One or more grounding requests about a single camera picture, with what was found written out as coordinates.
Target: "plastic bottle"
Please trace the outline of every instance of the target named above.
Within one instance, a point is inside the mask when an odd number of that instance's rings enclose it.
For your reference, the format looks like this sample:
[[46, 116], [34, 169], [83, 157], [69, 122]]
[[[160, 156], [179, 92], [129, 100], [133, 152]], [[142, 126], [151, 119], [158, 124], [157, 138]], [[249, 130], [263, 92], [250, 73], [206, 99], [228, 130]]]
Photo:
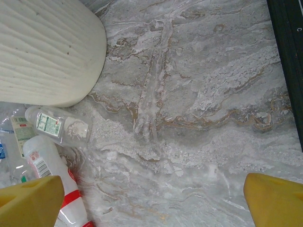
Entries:
[[58, 175], [64, 187], [64, 201], [58, 218], [69, 227], [93, 227], [75, 179], [63, 163], [55, 144], [46, 136], [35, 136], [23, 146], [23, 153], [37, 177]]
[[63, 147], [83, 147], [89, 139], [88, 119], [56, 107], [31, 106], [25, 118], [34, 125], [37, 134], [48, 136]]

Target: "barcode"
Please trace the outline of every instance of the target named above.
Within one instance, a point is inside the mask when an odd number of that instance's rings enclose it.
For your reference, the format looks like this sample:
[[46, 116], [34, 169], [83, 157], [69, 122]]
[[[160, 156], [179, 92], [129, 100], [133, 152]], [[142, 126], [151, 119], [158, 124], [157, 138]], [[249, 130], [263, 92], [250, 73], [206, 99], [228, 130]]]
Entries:
[[35, 164], [39, 177], [45, 177], [52, 175], [51, 171], [49, 171], [47, 164], [45, 163], [43, 158], [39, 158]]
[[13, 118], [13, 121], [14, 122], [27, 122], [26, 118], [25, 117], [14, 117]]
[[56, 125], [56, 128], [55, 128], [55, 134], [56, 135], [58, 135], [58, 133], [59, 133], [60, 126], [61, 126], [61, 123], [59, 123], [59, 124]]

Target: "red stripe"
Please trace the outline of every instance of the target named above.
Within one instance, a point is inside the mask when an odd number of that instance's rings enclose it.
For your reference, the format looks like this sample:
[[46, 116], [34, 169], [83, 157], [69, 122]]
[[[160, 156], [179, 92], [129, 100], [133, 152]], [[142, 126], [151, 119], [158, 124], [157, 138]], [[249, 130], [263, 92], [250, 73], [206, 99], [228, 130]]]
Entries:
[[89, 221], [88, 223], [86, 223], [84, 226], [82, 227], [95, 227], [94, 223], [92, 221]]
[[81, 194], [80, 194], [80, 191], [79, 190], [75, 190], [69, 194], [67, 194], [65, 197], [64, 197], [64, 200], [63, 200], [63, 203], [62, 203], [62, 206], [61, 206], [61, 209], [63, 207], [65, 207], [66, 205], [70, 204], [71, 202], [73, 202], [74, 200], [76, 200], [77, 198], [81, 197]]

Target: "clear plastic bottle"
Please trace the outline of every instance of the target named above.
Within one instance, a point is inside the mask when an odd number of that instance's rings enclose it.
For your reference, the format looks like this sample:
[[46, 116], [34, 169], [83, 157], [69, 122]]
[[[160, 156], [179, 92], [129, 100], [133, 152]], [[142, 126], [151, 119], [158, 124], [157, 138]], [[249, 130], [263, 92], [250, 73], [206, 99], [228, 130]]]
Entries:
[[25, 118], [37, 134], [48, 136], [63, 147], [84, 147], [88, 142], [91, 122], [82, 116], [51, 106], [31, 106]]

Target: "white bottle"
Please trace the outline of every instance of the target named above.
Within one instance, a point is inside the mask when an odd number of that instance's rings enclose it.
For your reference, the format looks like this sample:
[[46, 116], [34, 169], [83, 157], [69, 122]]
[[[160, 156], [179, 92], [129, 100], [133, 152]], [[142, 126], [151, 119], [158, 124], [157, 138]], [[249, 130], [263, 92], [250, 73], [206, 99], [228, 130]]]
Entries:
[[24, 156], [38, 178], [58, 175], [64, 187], [64, 201], [58, 218], [69, 227], [94, 227], [87, 213], [75, 179], [63, 163], [55, 144], [46, 136], [35, 136], [23, 146]]

